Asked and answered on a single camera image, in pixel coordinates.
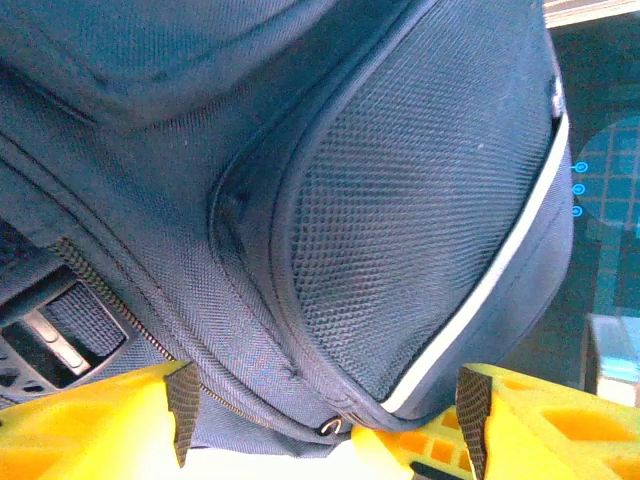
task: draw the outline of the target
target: plastic buckle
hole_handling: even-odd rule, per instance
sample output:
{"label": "plastic buckle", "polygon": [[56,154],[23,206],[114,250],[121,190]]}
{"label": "plastic buckle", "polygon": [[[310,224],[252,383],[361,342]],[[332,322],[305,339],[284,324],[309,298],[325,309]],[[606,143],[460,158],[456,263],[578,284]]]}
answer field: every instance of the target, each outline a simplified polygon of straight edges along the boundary
{"label": "plastic buckle", "polygon": [[[106,357],[93,354],[78,339],[65,338],[41,312],[52,301],[82,284],[104,315],[122,332],[122,341]],[[35,396],[85,383],[102,371],[134,338],[91,288],[62,266],[0,305],[0,394]]]}

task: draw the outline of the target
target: white piping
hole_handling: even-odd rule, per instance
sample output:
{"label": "white piping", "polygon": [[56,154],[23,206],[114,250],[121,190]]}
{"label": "white piping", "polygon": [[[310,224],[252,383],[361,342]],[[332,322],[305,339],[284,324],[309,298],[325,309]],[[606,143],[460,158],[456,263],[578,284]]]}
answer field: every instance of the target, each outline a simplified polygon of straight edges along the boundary
{"label": "white piping", "polygon": [[387,412],[393,413],[397,411],[404,402],[407,401],[420,381],[429,373],[429,370],[433,367],[436,360],[444,354],[453,341],[467,327],[495,288],[505,268],[509,265],[520,244],[529,232],[538,214],[538,210],[540,210],[542,202],[547,196],[547,192],[560,169],[568,139],[569,120],[567,115],[563,114],[547,162],[542,168],[540,177],[516,225],[513,227],[513,230],[502,245],[502,248],[498,252],[498,255],[496,255],[496,258],[484,277],[480,280],[478,286],[471,292],[449,323],[436,335],[425,351],[422,352],[413,365],[411,365],[409,371],[402,377],[391,393],[391,396],[382,403],[382,408]]}

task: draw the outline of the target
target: backpack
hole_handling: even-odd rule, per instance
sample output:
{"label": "backpack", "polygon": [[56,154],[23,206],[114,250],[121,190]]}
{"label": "backpack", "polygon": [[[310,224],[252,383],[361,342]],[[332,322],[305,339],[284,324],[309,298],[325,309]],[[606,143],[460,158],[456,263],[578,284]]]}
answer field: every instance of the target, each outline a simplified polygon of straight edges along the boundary
{"label": "backpack", "polygon": [[499,363],[572,244],[539,0],[0,4],[0,398],[194,361],[314,457]]}

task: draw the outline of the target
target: strap buckle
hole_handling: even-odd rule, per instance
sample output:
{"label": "strap buckle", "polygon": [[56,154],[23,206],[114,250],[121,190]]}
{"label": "strap buckle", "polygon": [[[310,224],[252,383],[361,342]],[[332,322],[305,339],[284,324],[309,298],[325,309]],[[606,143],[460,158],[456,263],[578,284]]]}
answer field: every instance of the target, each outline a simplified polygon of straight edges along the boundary
{"label": "strap buckle", "polygon": [[133,338],[117,312],[59,266],[0,305],[0,394],[36,396],[85,383]]}

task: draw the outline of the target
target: black mesh panel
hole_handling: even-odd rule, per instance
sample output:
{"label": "black mesh panel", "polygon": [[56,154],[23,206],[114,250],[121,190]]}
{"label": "black mesh panel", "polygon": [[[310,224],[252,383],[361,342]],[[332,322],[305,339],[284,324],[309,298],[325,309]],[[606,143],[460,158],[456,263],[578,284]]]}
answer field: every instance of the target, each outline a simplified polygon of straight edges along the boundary
{"label": "black mesh panel", "polygon": [[540,5],[438,2],[330,127],[291,232],[310,333],[377,400],[512,228],[550,145]]}

